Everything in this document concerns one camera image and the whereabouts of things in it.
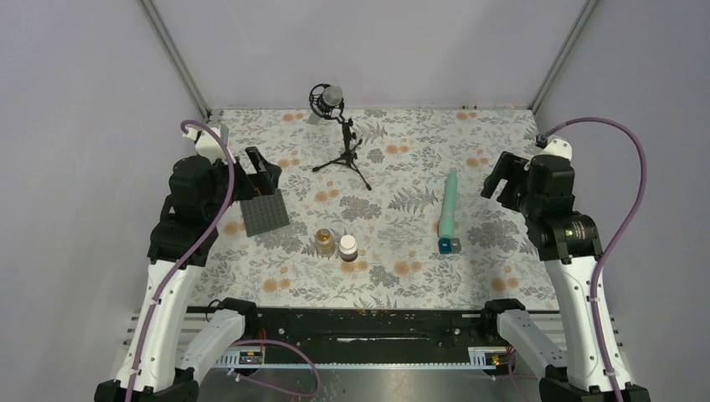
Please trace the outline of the white pill bottle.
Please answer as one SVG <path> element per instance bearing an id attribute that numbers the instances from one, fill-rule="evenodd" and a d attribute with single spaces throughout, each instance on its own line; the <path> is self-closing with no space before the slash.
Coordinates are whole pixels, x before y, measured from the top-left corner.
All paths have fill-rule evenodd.
<path id="1" fill-rule="evenodd" d="M 353 262 L 358 257 L 358 243 L 351 234 L 342 236 L 338 243 L 338 253 L 343 261 Z"/>

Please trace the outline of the teal pill organizer box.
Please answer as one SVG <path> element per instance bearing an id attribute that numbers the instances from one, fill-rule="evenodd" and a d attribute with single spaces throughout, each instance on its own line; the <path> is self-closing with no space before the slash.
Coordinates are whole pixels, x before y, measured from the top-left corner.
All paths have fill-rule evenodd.
<path id="1" fill-rule="evenodd" d="M 461 243 L 458 238 L 439 238 L 438 250 L 441 255 L 459 254 Z"/>

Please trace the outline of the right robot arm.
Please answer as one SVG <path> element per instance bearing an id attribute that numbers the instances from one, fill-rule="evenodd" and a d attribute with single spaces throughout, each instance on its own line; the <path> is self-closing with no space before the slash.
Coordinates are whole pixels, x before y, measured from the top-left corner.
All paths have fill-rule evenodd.
<path id="1" fill-rule="evenodd" d="M 553 140 L 530 159 L 503 152 L 486 177 L 481 196 L 520 213 L 558 299 L 565 338 L 561 350 L 533 323 L 516 299 L 489 301 L 479 333 L 493 345 L 506 342 L 538 379 L 543 401 L 648 401 L 633 380 L 615 339 L 600 273 L 604 255 L 595 222 L 574 210 L 571 146 Z"/>

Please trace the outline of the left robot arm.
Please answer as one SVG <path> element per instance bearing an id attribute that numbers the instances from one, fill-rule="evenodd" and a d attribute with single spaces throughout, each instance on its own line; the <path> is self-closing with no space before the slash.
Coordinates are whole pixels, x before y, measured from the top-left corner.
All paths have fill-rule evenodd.
<path id="1" fill-rule="evenodd" d="M 234 202 L 273 195 L 281 174 L 257 147 L 246 153 L 255 167 L 200 155 L 173 165 L 158 224 L 150 235 L 146 295 L 128 354 L 116 377 L 96 387 L 96 401 L 194 401 L 214 361 L 236 341 L 260 332 L 255 304 L 228 301 L 183 355 L 178 341 L 188 299 L 218 238 L 217 223 Z"/>

